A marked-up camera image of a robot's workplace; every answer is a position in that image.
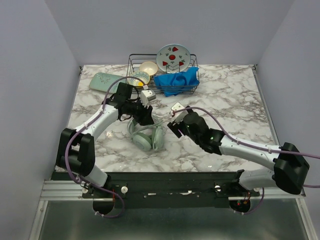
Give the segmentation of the mint green headphones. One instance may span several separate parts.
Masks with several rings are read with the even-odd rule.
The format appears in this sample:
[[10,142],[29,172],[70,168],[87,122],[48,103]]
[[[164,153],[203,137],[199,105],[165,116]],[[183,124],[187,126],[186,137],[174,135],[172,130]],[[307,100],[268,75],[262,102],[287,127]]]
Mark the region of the mint green headphones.
[[163,121],[154,117],[152,125],[146,125],[138,129],[138,123],[131,119],[127,124],[127,131],[133,144],[144,152],[159,150],[164,145]]

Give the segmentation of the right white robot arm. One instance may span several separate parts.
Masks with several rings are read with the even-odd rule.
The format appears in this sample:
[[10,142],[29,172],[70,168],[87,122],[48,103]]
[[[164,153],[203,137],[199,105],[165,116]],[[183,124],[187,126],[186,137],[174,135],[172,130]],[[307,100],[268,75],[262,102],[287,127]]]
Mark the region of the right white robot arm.
[[263,169],[243,171],[230,183],[230,191],[241,196],[255,188],[278,187],[299,195],[310,165],[295,145],[264,145],[234,137],[223,129],[210,128],[203,117],[191,109],[173,114],[168,128],[178,137],[187,136],[210,154],[241,158],[263,166]]

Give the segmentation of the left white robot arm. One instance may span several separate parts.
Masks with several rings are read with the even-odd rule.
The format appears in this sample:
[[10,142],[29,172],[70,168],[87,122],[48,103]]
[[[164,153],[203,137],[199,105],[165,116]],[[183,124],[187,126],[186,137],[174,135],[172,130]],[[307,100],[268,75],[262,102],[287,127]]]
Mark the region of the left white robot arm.
[[156,94],[145,85],[139,96],[132,99],[133,89],[132,85],[119,83],[116,92],[103,100],[91,118],[75,129],[65,128],[60,135],[56,166],[67,170],[77,184],[81,180],[93,184],[93,191],[101,198],[110,194],[111,178],[95,164],[95,141],[122,115],[132,117],[142,126],[154,123],[149,102]]

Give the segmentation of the blue yellow patterned bowl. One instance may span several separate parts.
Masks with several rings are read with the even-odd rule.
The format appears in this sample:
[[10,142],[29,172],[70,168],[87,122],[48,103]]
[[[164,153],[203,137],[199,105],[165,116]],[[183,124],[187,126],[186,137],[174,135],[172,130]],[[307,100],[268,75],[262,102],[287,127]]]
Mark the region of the blue yellow patterned bowl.
[[126,80],[126,83],[135,87],[142,87],[144,84],[150,82],[150,75],[145,71],[135,71],[131,73],[130,78]]

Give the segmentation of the mint green rectangular tray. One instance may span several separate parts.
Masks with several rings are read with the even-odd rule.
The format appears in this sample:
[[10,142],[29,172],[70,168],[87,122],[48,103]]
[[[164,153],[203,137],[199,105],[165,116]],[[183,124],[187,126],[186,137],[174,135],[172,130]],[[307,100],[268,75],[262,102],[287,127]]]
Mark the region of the mint green rectangular tray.
[[122,78],[120,75],[98,72],[93,76],[89,88],[95,91],[106,92],[110,85],[120,78]]

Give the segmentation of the blue cloth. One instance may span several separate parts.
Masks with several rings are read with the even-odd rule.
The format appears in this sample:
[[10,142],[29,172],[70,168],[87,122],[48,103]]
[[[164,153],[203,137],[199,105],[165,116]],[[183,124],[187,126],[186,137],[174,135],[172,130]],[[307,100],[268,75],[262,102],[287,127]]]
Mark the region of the blue cloth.
[[198,70],[198,67],[193,66],[187,71],[158,75],[154,77],[154,82],[166,97],[176,96],[199,85]]

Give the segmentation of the cream bowl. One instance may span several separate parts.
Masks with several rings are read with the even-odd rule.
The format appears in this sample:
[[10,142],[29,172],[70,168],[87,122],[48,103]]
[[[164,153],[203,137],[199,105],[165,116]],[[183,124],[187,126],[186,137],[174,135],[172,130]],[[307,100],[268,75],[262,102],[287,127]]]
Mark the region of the cream bowl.
[[158,72],[158,65],[152,61],[145,61],[140,64],[139,70],[146,72],[149,76],[154,76]]

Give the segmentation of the strawberry pattern plate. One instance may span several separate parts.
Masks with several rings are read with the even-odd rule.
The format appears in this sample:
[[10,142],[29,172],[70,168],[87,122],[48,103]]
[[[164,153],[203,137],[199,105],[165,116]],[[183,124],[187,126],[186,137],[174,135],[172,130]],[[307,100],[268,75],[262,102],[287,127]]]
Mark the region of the strawberry pattern plate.
[[168,44],[158,51],[155,60],[161,71],[173,74],[187,69],[191,62],[191,54],[183,45]]

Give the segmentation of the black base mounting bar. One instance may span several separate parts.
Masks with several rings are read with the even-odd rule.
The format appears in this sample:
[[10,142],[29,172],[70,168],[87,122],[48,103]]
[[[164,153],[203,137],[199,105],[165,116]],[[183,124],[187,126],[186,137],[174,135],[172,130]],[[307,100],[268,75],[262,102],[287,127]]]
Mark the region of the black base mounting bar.
[[236,172],[111,172],[105,192],[87,186],[83,198],[111,200],[116,208],[229,208],[236,199],[258,197],[239,184]]

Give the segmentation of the aluminium rail frame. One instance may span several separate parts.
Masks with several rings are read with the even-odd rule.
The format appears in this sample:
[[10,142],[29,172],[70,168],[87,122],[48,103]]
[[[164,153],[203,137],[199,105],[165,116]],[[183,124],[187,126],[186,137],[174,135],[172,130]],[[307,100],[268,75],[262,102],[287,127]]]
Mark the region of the aluminium rail frame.
[[[52,178],[47,180],[43,184],[43,188],[40,195],[40,201],[38,204],[38,210],[36,217],[31,229],[30,239],[37,240],[41,236],[41,230],[43,227],[43,222],[45,219],[45,214],[47,211],[48,203],[50,201],[91,201],[92,209],[95,215],[110,218],[111,211],[118,209],[120,213],[123,213],[127,209],[149,209],[149,208],[126,208],[122,206],[117,208],[115,203],[111,200],[102,201],[101,199],[94,200],[92,198],[83,198],[83,193],[86,191],[88,186],[100,189],[107,193],[110,192],[108,188],[99,187],[97,185],[91,184],[85,180],[80,184],[76,184],[67,180],[67,175],[63,172],[54,172]],[[232,204],[230,209],[238,214],[247,215],[252,212],[250,209],[250,201],[256,197],[264,199],[266,197],[272,197],[274,195],[299,198],[304,195],[304,189],[302,187],[301,193],[298,195],[287,193],[278,187],[258,187],[249,191],[255,191],[259,193],[259,196],[249,197],[248,199],[235,199],[234,204]],[[151,208],[151,209],[179,209],[179,208]]]

